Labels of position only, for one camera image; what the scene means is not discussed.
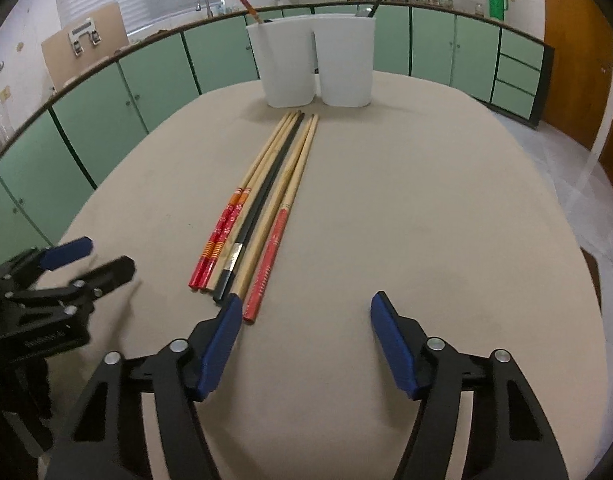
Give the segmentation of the black chopstick silver band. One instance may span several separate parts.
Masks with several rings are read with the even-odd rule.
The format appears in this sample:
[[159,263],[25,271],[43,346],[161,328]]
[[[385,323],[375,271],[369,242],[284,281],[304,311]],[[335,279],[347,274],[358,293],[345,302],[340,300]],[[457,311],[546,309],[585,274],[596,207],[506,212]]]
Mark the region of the black chopstick silver band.
[[285,129],[280,133],[279,140],[271,149],[271,154],[264,160],[261,174],[253,182],[252,197],[244,203],[244,208],[235,222],[235,228],[229,232],[226,256],[218,257],[216,266],[218,278],[216,280],[211,278],[210,281],[212,299],[216,304],[223,304],[224,298],[232,287],[242,255],[256,229],[256,222],[258,222],[264,203],[273,188],[274,181],[282,168],[282,163],[298,133],[303,118],[304,113],[301,110],[289,118]]

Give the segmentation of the red handled bamboo chopstick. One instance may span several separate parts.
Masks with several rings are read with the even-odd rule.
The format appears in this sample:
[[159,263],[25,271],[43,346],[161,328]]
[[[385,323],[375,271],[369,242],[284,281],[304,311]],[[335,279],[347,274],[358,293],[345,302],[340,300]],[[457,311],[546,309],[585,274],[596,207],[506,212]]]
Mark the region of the red handled bamboo chopstick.
[[279,210],[276,214],[273,229],[268,237],[265,252],[262,256],[258,273],[256,274],[256,281],[254,281],[252,292],[249,295],[249,299],[246,304],[246,309],[244,309],[244,320],[249,324],[256,322],[256,318],[258,317],[264,294],[266,292],[268,279],[270,278],[273,270],[279,245],[286,229],[291,207],[298,192],[302,174],[304,173],[305,166],[307,166],[307,160],[319,122],[319,115],[314,115],[310,119],[308,133],[306,134],[306,139],[303,143],[302,150],[297,161],[297,166],[294,168],[291,179],[287,188],[285,189],[284,195],[282,196],[282,201],[280,202]]

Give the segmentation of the plain bamboo chopstick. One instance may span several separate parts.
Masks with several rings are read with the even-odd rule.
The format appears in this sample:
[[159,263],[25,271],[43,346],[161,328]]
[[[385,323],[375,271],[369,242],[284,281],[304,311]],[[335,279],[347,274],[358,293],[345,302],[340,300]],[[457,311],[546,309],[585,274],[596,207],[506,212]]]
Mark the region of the plain bamboo chopstick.
[[296,145],[287,155],[284,166],[282,166],[282,171],[279,173],[274,183],[270,196],[268,196],[268,199],[264,203],[258,222],[256,222],[256,229],[253,231],[251,240],[247,244],[244,258],[242,258],[241,263],[239,263],[234,284],[230,291],[237,295],[240,300],[246,299],[252,276],[254,272],[256,272],[256,266],[258,265],[261,252],[268,237],[268,232],[270,232],[273,226],[279,205],[282,203],[282,198],[287,190],[294,168],[297,166],[305,140],[307,140],[308,134],[312,129],[313,119],[314,116],[311,115],[303,126],[300,136],[296,141]]

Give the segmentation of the white double utensil holder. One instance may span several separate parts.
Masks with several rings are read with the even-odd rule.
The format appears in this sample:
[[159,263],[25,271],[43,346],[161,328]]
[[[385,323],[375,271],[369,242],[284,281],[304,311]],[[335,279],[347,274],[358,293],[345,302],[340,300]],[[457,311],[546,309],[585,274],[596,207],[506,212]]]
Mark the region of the white double utensil holder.
[[275,18],[247,32],[264,96],[274,108],[372,102],[375,18],[346,13]]

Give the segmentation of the green lower kitchen cabinets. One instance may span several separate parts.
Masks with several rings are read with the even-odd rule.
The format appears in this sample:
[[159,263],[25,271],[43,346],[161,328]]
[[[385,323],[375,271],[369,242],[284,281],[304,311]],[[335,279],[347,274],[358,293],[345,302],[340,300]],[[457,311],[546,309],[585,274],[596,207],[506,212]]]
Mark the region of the green lower kitchen cabinets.
[[[555,51],[508,26],[457,11],[384,4],[374,67],[459,89],[538,125]],[[222,16],[102,62],[49,99],[0,153],[0,264],[56,244],[86,200],[148,133],[213,90],[256,80],[251,18]]]

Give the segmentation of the chrome sink faucet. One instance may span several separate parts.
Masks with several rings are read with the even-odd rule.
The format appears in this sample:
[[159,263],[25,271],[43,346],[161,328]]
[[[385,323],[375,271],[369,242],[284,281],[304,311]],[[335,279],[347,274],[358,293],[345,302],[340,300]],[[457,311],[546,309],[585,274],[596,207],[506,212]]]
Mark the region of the chrome sink faucet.
[[212,18],[213,12],[210,0],[196,0],[196,11],[203,11],[207,18]]

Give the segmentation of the brown wooden door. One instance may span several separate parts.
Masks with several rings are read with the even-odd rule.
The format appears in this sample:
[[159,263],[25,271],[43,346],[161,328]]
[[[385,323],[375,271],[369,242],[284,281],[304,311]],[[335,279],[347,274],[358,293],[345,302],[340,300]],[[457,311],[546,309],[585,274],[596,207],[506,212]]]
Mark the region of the brown wooden door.
[[543,119],[593,148],[613,76],[613,29],[594,0],[544,1],[554,61]]

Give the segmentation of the green thermos jug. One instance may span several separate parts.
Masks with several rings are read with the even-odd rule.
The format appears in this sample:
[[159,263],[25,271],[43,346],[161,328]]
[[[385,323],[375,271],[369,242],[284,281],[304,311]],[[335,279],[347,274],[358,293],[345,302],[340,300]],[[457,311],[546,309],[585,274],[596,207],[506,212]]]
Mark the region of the green thermos jug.
[[493,20],[505,21],[505,14],[508,11],[508,0],[488,0],[489,15]]

